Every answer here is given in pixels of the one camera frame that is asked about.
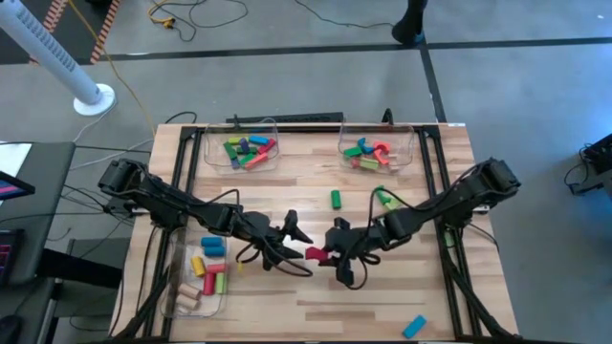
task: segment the blue block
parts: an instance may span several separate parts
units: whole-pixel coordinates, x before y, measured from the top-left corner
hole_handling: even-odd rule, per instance
[[[240,161],[238,161],[238,159],[232,159],[231,160],[231,168],[233,168],[233,169],[240,168]]]
[[[203,247],[220,247],[223,245],[221,237],[202,237],[200,245]]]
[[[251,150],[249,148],[249,142],[247,141],[247,139],[242,138],[242,139],[240,139],[240,141],[238,143],[240,144],[240,148],[242,148],[243,152],[249,152]]]
[[[363,152],[363,154],[372,154],[372,153],[374,153],[374,147],[366,147],[365,146],[365,138],[361,138],[361,139],[357,140],[357,146],[359,146],[361,148],[361,152]]]
[[[224,247],[204,247],[204,255],[207,257],[223,257],[226,255]]]
[[[417,317],[412,320],[410,325],[404,330],[404,336],[408,339],[415,336],[425,325],[427,320],[422,315],[417,315]]]
[[[263,138],[263,137],[254,137],[254,136],[251,136],[251,137],[249,137],[249,141],[250,141],[251,143],[255,143],[255,144],[266,145],[266,144],[268,144],[268,142],[269,142],[270,140],[268,140],[268,138]]]

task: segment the red cylinder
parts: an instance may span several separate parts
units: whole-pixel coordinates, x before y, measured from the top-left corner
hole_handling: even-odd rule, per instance
[[[226,265],[225,264],[210,264],[207,266],[207,273],[219,273],[225,272]]]
[[[208,272],[204,275],[204,291],[202,294],[204,295],[213,295],[214,294],[214,277],[215,274]]]

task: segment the person's foot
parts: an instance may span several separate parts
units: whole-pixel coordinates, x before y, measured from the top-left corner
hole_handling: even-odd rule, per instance
[[[425,39],[425,32],[421,30],[419,33],[415,33],[413,30],[407,30],[406,23],[399,22],[391,31],[391,35],[396,41],[402,43],[405,46],[416,47]]]

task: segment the yellow cable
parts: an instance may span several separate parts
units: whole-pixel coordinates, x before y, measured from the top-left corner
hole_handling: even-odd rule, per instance
[[[87,19],[85,19],[83,14],[77,9],[77,6],[75,6],[75,3],[73,3],[73,0],[68,0],[68,4],[70,4],[70,7],[73,8],[73,11],[75,11],[76,16],[78,17],[78,19],[80,19],[83,25],[85,25],[89,33],[94,37],[94,39],[96,39],[96,43],[102,47],[104,56],[106,56],[108,63],[110,63],[111,68],[113,69],[113,73],[115,74],[117,79],[123,84],[123,86],[125,86],[127,91],[130,92],[134,100],[136,100],[136,102],[138,103],[138,106],[141,107],[142,113],[144,114],[144,117],[146,118],[148,125],[151,127],[151,133],[153,133],[153,138],[155,138],[155,125],[153,125],[153,120],[151,119],[151,115],[148,113],[148,111],[146,111],[146,109],[144,109],[144,106],[142,106],[141,100],[138,99],[138,97],[136,96],[136,93],[134,93],[134,90],[132,90],[132,88],[129,87],[127,83],[125,82],[125,80],[123,80],[123,78],[119,75],[119,72],[117,72],[117,68],[115,68],[115,64],[113,64],[113,60],[111,59],[111,56],[106,52],[106,49],[104,49],[104,44],[98,39],[98,35],[94,31],[94,29],[92,29],[92,26],[89,25],[89,23],[87,22]]]

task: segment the yellow block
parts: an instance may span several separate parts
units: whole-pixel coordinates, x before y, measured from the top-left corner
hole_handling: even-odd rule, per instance
[[[191,267],[196,277],[202,277],[207,272],[204,268],[204,260],[199,256],[191,258]]]

